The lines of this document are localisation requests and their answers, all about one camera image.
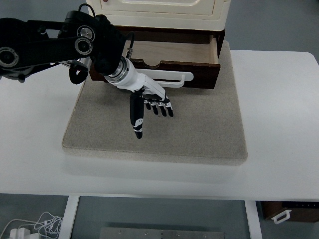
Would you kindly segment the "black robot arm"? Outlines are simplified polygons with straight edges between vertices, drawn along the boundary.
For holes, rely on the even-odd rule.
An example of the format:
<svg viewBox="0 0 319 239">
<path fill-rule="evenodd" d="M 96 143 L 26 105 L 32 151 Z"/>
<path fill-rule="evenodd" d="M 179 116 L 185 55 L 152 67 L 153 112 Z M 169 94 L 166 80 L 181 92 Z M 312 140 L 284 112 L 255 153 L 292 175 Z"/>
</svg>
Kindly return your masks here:
<svg viewBox="0 0 319 239">
<path fill-rule="evenodd" d="M 84 82 L 94 68 L 119 89 L 129 90 L 130 121 L 137 138 L 143 135 L 144 111 L 173 116 L 165 89 L 138 72 L 130 61 L 134 32 L 122 34 L 106 16 L 81 10 L 68 12 L 64 22 L 2 18 L 0 74 L 24 82 L 37 72 L 62 64 L 73 84 Z"/>
</svg>

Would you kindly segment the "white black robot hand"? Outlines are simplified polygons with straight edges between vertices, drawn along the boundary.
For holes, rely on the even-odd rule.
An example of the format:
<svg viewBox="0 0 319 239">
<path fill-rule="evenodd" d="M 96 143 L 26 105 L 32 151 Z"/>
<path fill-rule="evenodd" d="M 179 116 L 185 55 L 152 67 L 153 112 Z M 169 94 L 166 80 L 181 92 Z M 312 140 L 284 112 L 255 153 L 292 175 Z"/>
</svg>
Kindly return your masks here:
<svg viewBox="0 0 319 239">
<path fill-rule="evenodd" d="M 159 114 L 158 106 L 164 117 L 167 116 L 166 109 L 170 117 L 174 116 L 171 102 L 166 98 L 165 89 L 149 76 L 139 73 L 129 59 L 121 58 L 115 72 L 104 77 L 117 88 L 133 92 L 130 95 L 130 121 L 137 139 L 143 137 L 144 104 L 147 110 L 153 109 L 155 115 Z M 150 97 L 144 100 L 142 94 L 150 95 Z M 148 99 L 163 102 L 150 102 Z"/>
</svg>

